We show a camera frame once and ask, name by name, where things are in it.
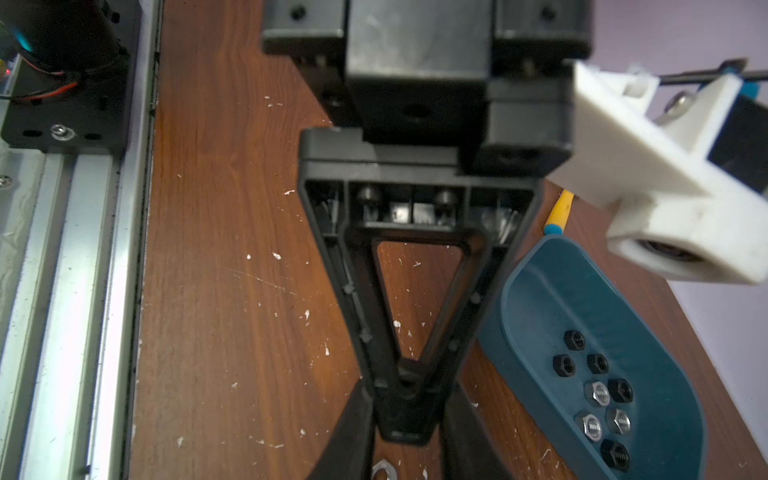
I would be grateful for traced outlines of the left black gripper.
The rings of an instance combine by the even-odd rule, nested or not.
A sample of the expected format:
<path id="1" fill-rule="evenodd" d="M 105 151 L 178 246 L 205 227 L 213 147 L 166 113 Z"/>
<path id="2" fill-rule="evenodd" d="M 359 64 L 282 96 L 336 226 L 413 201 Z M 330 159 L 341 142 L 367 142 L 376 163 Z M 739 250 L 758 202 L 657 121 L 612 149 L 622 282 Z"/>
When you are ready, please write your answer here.
<path id="1" fill-rule="evenodd" d="M 573 153 L 593 20 L 590 1 L 267 1 L 261 47 L 367 142 L 455 147 L 469 172 L 544 177 Z"/>

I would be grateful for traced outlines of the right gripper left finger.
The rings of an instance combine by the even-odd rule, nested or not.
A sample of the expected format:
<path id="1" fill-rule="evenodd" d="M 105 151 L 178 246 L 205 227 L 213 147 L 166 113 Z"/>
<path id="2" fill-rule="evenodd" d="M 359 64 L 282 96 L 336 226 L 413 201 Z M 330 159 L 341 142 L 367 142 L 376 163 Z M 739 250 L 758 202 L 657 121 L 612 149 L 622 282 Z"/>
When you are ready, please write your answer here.
<path id="1" fill-rule="evenodd" d="M 366 480 L 372 475 L 374 404 L 364 382 L 351 390 L 342 414 L 307 480 Z"/>

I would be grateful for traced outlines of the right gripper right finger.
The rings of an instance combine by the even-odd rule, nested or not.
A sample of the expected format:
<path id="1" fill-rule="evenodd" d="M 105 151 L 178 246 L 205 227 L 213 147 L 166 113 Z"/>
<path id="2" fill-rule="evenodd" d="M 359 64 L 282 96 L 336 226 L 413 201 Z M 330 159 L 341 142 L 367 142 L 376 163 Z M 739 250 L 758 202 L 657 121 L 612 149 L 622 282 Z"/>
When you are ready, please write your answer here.
<path id="1" fill-rule="evenodd" d="M 460 385 L 445 402 L 439 434 L 443 479 L 514 479 Z"/>

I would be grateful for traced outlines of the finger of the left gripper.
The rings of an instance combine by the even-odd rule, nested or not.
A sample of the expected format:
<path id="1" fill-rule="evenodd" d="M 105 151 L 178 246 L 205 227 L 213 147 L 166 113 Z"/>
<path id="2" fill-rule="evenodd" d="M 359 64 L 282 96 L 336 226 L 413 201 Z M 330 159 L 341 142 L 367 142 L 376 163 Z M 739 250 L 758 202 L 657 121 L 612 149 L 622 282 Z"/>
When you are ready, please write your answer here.
<path id="1" fill-rule="evenodd" d="M 298 190 L 381 436 L 423 445 L 541 199 L 531 176 L 466 173 L 451 147 L 310 128 Z"/>

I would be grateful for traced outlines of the silver nut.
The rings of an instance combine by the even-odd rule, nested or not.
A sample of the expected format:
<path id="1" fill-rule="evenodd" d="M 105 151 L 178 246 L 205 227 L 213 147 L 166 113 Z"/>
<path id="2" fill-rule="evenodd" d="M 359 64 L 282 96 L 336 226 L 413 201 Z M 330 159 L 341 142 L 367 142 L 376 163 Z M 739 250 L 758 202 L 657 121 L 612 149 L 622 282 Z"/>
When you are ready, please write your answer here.
<path id="1" fill-rule="evenodd" d="M 589 381 L 584 385 L 585 398 L 591 405 L 607 407 L 611 403 L 611 395 L 608 387 L 601 381 Z"/>
<path id="2" fill-rule="evenodd" d="M 626 411 L 609 407 L 606 410 L 606 423 L 611 432 L 617 435 L 628 435 L 631 432 L 632 425 Z"/>
<path id="3" fill-rule="evenodd" d="M 596 415 L 591 412 L 582 411 L 575 416 L 575 422 L 590 442 L 596 443 L 602 440 L 603 428 Z"/>
<path id="4" fill-rule="evenodd" d="M 397 469 L 387 460 L 381 459 L 376 462 L 371 470 L 371 480 L 397 480 Z"/>

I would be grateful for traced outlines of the teal plastic storage box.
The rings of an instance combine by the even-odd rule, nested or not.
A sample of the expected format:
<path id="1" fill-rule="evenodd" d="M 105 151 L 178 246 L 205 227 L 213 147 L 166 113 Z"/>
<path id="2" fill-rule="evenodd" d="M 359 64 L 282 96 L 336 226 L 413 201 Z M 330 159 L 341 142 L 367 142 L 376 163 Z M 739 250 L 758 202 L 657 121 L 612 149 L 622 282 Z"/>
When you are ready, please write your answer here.
<path id="1" fill-rule="evenodd" d="M 516 264 L 478 340 L 577 477 L 703 477 L 706 426 L 691 383 L 571 239 L 545 236 Z"/>

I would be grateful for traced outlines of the blue yellow toy rake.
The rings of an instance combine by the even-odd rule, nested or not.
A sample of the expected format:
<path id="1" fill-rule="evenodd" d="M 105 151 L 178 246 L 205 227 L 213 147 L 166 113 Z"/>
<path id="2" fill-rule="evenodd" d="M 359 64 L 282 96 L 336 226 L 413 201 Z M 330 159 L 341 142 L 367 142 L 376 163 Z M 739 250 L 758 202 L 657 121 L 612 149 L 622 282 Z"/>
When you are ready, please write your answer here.
<path id="1" fill-rule="evenodd" d="M 574 200 L 575 195 L 571 191 L 567 189 L 561 191 L 545 221 L 542 229 L 544 235 L 562 235 L 564 233 Z"/>

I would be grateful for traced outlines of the aluminium front rail frame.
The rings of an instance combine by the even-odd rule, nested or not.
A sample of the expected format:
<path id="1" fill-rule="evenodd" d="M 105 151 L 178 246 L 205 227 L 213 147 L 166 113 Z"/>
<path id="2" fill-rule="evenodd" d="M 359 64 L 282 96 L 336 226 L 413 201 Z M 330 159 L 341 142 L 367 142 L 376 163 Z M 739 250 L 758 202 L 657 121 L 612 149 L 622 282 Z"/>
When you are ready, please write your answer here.
<path id="1" fill-rule="evenodd" d="M 1 138 L 1 475 L 124 479 L 162 5 L 142 8 L 125 152 Z M 1 94 L 16 53 L 1 38 Z"/>

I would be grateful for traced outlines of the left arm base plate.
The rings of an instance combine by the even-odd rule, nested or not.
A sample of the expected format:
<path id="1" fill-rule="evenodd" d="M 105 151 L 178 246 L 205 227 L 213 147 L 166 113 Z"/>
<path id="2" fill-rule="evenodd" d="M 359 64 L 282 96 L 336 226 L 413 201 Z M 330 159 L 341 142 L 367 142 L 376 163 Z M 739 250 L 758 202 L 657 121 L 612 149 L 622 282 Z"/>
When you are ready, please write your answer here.
<path id="1" fill-rule="evenodd" d="M 127 148 L 142 8 L 137 1 L 4 1 L 16 53 L 1 138 L 44 153 Z"/>

